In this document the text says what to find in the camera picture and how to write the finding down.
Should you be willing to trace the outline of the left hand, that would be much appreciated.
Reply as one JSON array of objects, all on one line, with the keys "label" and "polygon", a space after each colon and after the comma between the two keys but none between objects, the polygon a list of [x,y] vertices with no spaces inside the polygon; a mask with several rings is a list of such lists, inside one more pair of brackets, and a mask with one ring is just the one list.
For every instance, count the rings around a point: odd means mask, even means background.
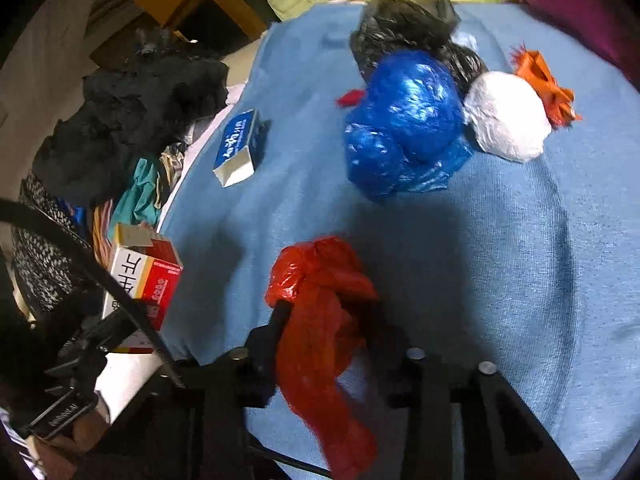
[{"label": "left hand", "polygon": [[46,428],[37,417],[26,426],[27,442],[46,479],[71,479],[85,455],[91,451],[111,427],[111,413],[102,394],[96,392],[96,404],[67,419],[62,428]]}]

